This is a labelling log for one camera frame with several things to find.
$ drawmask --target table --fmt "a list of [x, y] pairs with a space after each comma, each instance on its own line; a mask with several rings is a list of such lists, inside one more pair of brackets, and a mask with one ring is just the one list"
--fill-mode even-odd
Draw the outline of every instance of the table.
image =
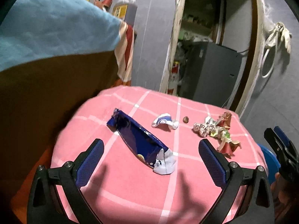
[[[133, 155], [117, 132], [106, 126], [114, 108], [119, 108], [158, 137], [173, 152], [177, 169], [170, 175], [158, 175]], [[216, 187], [198, 153], [201, 140], [192, 131], [195, 122], [204, 122], [206, 116], [218, 118], [225, 109], [188, 99], [154, 92], [141, 87], [119, 86], [102, 91], [86, 101], [60, 133], [52, 157], [51, 167], [74, 161], [95, 138], [105, 144], [104, 154], [89, 183], [81, 188], [89, 205], [105, 223], [196, 223], [204, 217], [221, 188]], [[176, 130], [152, 128], [152, 121], [162, 113], [170, 113], [179, 120]], [[183, 118], [189, 117], [187, 124]], [[264, 156], [237, 114], [232, 112], [231, 129], [234, 140], [241, 142], [231, 159], [242, 167], [266, 168]], [[216, 139], [208, 137], [212, 145]], [[61, 186], [58, 192], [66, 213], [76, 220]], [[245, 191], [244, 186], [226, 220], [233, 218]]]

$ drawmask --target white plastic wrapper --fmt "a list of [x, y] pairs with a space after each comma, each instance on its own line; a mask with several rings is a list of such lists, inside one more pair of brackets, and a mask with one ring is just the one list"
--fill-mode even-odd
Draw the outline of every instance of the white plastic wrapper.
[[156, 128], [160, 124], [167, 124], [170, 130], [178, 128], [179, 122], [172, 120], [171, 115], [168, 113], [159, 115], [152, 123], [152, 127]]
[[175, 170], [176, 160], [170, 149], [164, 152], [162, 148], [156, 157], [154, 172], [160, 175], [171, 174]]

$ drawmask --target blue gripper pad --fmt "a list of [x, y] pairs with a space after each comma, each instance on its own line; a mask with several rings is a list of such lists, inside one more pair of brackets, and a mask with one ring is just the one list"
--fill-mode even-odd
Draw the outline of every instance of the blue gripper pad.
[[74, 171], [76, 172], [75, 182], [78, 188], [87, 185], [103, 153], [103, 141], [100, 139], [95, 139], [90, 147], [85, 152], [81, 152], [77, 159], [74, 161]]
[[275, 126], [273, 131], [277, 134], [277, 136], [281, 139], [282, 143], [289, 147], [290, 145], [290, 139], [286, 136], [286, 134], [280, 129], [279, 126]]
[[227, 176], [227, 175], [229, 175], [229, 172], [227, 172], [223, 168], [221, 163], [215, 157], [215, 155], [212, 152], [212, 149], [210, 149], [211, 147], [214, 149], [214, 147], [211, 145], [211, 143], [207, 139], [203, 139], [199, 142], [198, 152], [199, 152], [205, 166], [207, 167], [207, 170], [209, 171], [209, 174], [210, 174], [211, 178], [213, 179], [214, 184], [217, 187], [223, 188], [226, 186], [227, 180], [229, 178], [229, 176]]

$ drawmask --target yellow label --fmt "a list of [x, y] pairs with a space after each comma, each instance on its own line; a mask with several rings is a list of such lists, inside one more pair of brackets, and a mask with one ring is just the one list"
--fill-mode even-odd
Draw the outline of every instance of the yellow label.
[[121, 20], [124, 20], [126, 12], [127, 12], [127, 7], [128, 7], [128, 5], [120, 5], [120, 6], [114, 7], [113, 15], [120, 18]]
[[141, 154], [138, 154], [137, 156], [140, 158], [141, 161], [145, 162], [145, 159], [144, 159], [144, 157]]

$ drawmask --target hazelnut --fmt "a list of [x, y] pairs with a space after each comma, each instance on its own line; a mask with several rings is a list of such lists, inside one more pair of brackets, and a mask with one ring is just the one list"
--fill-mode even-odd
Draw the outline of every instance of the hazelnut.
[[186, 124], [189, 122], [189, 118], [188, 118], [188, 116], [185, 116], [185, 117], [183, 118], [183, 122], [186, 123]]

